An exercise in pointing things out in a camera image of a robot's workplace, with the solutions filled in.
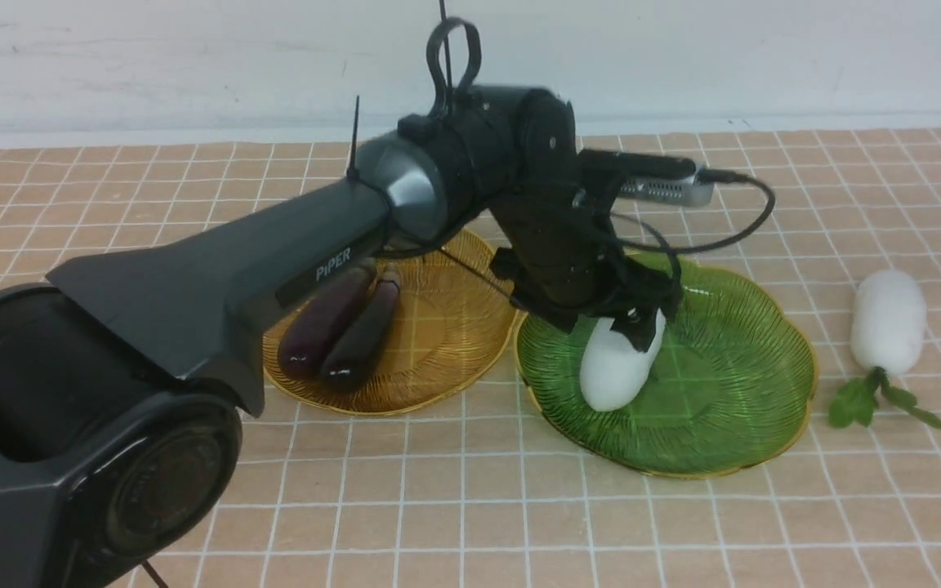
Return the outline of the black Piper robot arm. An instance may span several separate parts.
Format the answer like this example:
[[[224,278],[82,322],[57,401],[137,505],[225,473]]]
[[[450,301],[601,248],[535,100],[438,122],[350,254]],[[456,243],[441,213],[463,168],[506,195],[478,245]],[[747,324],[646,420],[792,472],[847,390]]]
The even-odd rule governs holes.
[[[546,90],[442,93],[322,189],[0,291],[0,587],[105,587],[189,532],[233,474],[239,410],[264,409],[265,332],[364,258],[440,249],[481,211],[511,242],[499,276],[520,308],[649,343],[676,291],[604,216],[698,164],[578,150],[574,130]]]

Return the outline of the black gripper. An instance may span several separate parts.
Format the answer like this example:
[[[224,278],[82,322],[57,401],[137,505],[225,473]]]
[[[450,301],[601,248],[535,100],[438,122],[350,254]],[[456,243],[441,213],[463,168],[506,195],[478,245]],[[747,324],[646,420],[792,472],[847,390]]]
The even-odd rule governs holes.
[[[511,245],[493,272],[515,284],[520,309],[553,327],[570,332],[582,316],[613,318],[612,332],[650,353],[682,302],[679,261],[668,252],[664,273],[632,260],[611,221],[615,201],[590,196],[581,175],[576,155],[556,175],[527,179],[490,201]]]

